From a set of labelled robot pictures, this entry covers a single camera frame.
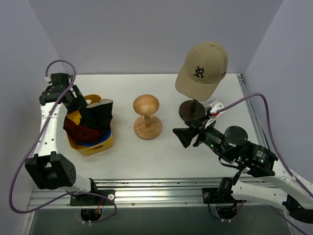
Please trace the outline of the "beige baseball cap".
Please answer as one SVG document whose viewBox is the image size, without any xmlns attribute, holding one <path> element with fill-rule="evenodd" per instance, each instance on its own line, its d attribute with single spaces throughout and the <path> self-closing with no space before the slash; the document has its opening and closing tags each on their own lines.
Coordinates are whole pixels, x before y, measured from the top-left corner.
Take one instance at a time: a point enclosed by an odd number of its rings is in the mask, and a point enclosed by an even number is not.
<svg viewBox="0 0 313 235">
<path fill-rule="evenodd" d="M 176 81 L 176 90 L 197 101 L 206 101 L 224 79 L 228 55 L 217 42 L 201 42 L 185 57 Z"/>
</svg>

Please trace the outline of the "dark red hat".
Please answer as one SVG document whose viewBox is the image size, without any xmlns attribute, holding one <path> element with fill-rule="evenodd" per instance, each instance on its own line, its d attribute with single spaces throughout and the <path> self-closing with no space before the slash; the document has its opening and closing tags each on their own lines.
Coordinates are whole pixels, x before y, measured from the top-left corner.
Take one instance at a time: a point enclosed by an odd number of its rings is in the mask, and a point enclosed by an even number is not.
<svg viewBox="0 0 313 235">
<path fill-rule="evenodd" d="M 77 125 L 67 117 L 64 120 L 63 129 L 76 142 L 97 143 L 107 133 L 107 129 L 90 129 L 83 125 Z"/>
</svg>

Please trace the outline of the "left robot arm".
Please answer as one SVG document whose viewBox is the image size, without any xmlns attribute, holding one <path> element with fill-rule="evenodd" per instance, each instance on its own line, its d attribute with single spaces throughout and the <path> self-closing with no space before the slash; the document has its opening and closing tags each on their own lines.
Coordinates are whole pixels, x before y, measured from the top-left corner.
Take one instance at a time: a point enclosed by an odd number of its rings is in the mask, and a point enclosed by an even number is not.
<svg viewBox="0 0 313 235">
<path fill-rule="evenodd" d="M 74 164 L 58 151 L 57 135 L 64 118 L 87 105 L 72 79 L 66 73 L 47 77 L 49 86 L 40 96 L 40 136 L 24 167 L 39 189 L 61 189 L 71 195 L 72 206 L 111 206 L 114 191 L 98 189 L 93 179 L 79 175 Z"/>
</svg>

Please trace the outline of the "black hat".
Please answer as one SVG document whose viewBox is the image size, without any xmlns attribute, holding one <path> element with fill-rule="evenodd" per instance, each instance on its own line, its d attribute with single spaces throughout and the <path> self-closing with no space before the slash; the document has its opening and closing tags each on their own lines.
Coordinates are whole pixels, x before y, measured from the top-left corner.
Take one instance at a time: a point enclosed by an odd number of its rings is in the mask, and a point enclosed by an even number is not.
<svg viewBox="0 0 313 235">
<path fill-rule="evenodd" d="M 106 130 L 111 126 L 112 120 L 112 99 L 101 99 L 99 102 L 81 108 L 80 125 L 90 129 Z"/>
</svg>

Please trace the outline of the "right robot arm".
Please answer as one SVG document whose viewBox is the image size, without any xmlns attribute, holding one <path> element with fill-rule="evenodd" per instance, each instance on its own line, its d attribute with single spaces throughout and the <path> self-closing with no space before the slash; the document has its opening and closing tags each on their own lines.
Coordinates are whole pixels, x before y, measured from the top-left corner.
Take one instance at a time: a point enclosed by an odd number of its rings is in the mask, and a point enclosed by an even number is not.
<svg viewBox="0 0 313 235">
<path fill-rule="evenodd" d="M 253 201 L 288 212 L 297 221 L 313 222 L 313 184 L 284 166 L 272 151 L 250 142 L 242 127 L 230 126 L 222 133 L 212 118 L 185 124 L 173 129 L 183 147 L 203 143 L 221 165 L 238 170 L 233 178 L 222 178 L 217 190 L 221 201 Z"/>
</svg>

